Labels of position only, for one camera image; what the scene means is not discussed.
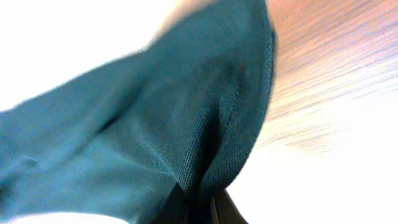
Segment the black t-shirt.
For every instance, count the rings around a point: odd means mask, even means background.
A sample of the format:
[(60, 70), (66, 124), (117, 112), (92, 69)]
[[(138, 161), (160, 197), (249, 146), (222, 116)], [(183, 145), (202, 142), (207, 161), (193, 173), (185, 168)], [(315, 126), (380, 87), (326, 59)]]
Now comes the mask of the black t-shirt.
[(187, 223), (240, 173), (272, 90), (261, 0), (215, 1), (146, 51), (1, 114), (1, 219), (94, 213), (150, 223), (179, 184)]

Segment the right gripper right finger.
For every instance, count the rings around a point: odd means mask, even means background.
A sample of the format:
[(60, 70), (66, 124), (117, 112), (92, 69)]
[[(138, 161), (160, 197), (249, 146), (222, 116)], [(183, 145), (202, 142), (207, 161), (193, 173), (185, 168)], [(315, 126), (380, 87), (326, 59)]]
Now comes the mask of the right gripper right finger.
[(226, 190), (211, 199), (212, 224), (248, 224)]

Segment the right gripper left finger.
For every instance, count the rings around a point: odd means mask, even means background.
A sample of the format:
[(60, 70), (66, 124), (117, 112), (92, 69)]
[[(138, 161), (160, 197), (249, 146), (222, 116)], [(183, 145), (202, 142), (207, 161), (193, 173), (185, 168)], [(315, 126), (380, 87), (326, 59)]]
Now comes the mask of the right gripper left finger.
[(184, 191), (176, 184), (170, 191), (163, 206), (150, 224), (186, 224), (187, 200)]

